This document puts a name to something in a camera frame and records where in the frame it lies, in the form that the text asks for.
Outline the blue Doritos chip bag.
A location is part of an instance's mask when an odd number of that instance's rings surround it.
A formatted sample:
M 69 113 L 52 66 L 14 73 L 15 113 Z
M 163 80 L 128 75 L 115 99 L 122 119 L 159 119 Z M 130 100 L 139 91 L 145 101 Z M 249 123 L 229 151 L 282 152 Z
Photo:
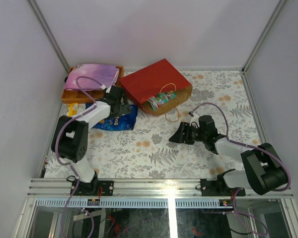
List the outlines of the blue Doritos chip bag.
M 93 128 L 104 131 L 125 131 L 133 130 L 136 124 L 138 107 L 130 105 L 131 112 L 116 118 L 104 119 L 102 122 L 97 123 Z

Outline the teal snack packet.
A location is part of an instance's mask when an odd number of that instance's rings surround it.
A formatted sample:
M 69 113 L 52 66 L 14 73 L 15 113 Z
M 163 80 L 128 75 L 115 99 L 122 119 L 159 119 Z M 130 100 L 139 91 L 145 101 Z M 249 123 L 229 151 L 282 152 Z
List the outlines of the teal snack packet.
M 169 100 L 176 97 L 176 94 L 172 91 L 165 92 L 165 93 L 158 93 L 155 96 L 152 96 L 148 99 L 149 104 L 151 105 L 152 109 L 156 111 L 161 105 L 165 104 Z

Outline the red paper bag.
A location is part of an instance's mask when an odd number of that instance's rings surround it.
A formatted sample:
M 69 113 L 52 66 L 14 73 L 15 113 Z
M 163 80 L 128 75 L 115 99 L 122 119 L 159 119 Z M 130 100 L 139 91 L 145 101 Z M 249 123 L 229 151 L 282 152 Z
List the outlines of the red paper bag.
M 192 94 L 192 84 L 166 59 L 157 61 L 143 69 L 119 79 L 125 93 L 145 113 L 161 116 L 187 101 Z M 175 94 L 156 110 L 149 99 L 160 93 Z

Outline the yellow snack packet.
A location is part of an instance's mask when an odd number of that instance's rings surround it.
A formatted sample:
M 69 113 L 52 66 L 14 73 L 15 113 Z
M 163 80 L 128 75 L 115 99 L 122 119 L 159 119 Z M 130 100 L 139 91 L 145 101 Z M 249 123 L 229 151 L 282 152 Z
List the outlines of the yellow snack packet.
M 72 103 L 72 104 L 68 104 L 68 113 L 67 116 L 69 117 L 73 117 L 77 114 L 79 108 L 79 104 L 78 103 Z

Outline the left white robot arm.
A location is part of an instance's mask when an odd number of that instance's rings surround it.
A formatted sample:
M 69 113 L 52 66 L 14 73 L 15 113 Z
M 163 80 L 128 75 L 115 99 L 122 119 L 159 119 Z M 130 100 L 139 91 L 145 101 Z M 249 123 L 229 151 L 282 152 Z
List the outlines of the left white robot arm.
M 74 184 L 87 195 L 95 195 L 99 184 L 97 172 L 86 158 L 88 133 L 103 119 L 111 119 L 129 114 L 131 107 L 124 89 L 111 86 L 104 95 L 95 100 L 81 113 L 58 119 L 51 150 L 60 165 L 69 166 L 74 172 Z

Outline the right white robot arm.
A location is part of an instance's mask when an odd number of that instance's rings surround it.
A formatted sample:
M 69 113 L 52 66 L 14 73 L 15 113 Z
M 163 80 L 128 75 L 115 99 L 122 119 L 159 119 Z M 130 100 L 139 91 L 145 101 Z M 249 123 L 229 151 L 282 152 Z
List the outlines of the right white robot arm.
M 192 118 L 190 122 L 181 122 L 169 141 L 188 145 L 201 142 L 213 154 L 242 162 L 243 170 L 232 169 L 218 175 L 216 188 L 221 195 L 229 195 L 234 188 L 252 189 L 258 195 L 264 195 L 289 185 L 289 175 L 271 144 L 251 146 L 233 142 L 218 133 L 210 115 Z

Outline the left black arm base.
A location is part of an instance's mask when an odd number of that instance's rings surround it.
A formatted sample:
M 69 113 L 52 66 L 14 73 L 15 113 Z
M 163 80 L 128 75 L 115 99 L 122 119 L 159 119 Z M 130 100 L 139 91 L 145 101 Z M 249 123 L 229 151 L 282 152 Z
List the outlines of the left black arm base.
M 74 196 L 112 196 L 114 191 L 114 181 L 99 180 L 97 182 L 79 182 Z

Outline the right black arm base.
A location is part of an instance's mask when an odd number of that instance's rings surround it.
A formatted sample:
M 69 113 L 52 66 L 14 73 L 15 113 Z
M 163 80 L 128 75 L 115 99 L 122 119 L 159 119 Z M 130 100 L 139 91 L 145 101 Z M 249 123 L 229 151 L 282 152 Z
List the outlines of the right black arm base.
M 196 185 L 196 190 L 206 197 L 233 197 L 236 195 L 238 187 L 230 188 L 222 180 L 200 179 Z

